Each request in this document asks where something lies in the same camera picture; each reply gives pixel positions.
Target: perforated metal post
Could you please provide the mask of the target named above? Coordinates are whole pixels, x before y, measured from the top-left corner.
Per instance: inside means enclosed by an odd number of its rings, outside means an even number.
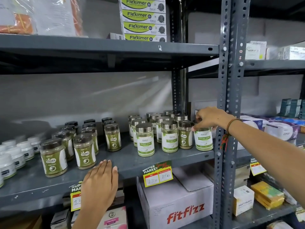
[[[226,87],[227,87],[227,66],[229,48],[229,27],[230,27],[231,0],[221,1],[221,25],[219,42],[219,68],[218,68],[218,98],[217,108],[225,110]],[[214,204],[213,204],[213,228],[220,228],[220,203],[221,203],[221,178],[223,149],[221,139],[224,134],[222,128],[218,128],[215,138],[215,161],[214,161]]]
[[[242,77],[246,49],[246,33],[249,19],[250,0],[231,0],[231,18],[229,30],[229,62],[225,105],[227,113],[239,118],[242,94]],[[236,169],[237,140],[229,137],[223,154],[220,228],[231,229],[232,201]]]
[[[179,0],[170,0],[170,41],[181,42],[181,6]],[[175,68],[172,71],[172,93],[173,93],[173,110],[182,112],[182,92],[180,69]]]

